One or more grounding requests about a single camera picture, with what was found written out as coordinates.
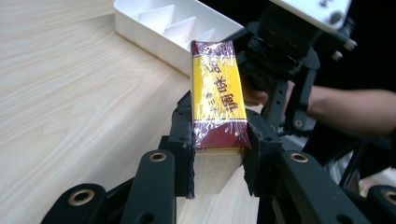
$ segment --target wooden table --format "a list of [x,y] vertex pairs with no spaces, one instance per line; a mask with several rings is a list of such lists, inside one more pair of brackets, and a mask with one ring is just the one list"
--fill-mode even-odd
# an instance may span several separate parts
[[[0,223],[39,223],[67,189],[112,189],[169,134],[190,78],[116,34],[112,0],[0,0]],[[238,169],[177,223],[255,223]]]

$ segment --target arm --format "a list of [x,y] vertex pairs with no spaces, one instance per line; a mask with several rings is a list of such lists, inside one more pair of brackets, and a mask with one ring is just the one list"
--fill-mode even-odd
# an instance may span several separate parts
[[396,127],[396,93],[312,88],[307,115],[339,130],[389,136]]

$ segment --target box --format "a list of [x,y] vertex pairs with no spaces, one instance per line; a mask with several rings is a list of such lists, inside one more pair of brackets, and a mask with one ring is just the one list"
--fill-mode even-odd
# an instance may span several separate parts
[[118,34],[187,76],[192,40],[217,42],[244,28],[195,0],[116,0],[114,8]]

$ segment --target yellow package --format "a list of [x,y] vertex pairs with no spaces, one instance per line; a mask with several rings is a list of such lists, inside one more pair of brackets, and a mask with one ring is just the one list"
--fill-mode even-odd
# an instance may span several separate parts
[[191,54],[195,147],[250,147],[233,42],[192,41]]

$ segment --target white tray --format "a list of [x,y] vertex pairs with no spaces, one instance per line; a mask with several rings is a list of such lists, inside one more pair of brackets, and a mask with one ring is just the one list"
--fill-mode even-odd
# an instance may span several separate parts
[[116,31],[191,74],[192,40],[221,41],[243,26],[196,0],[116,0]]

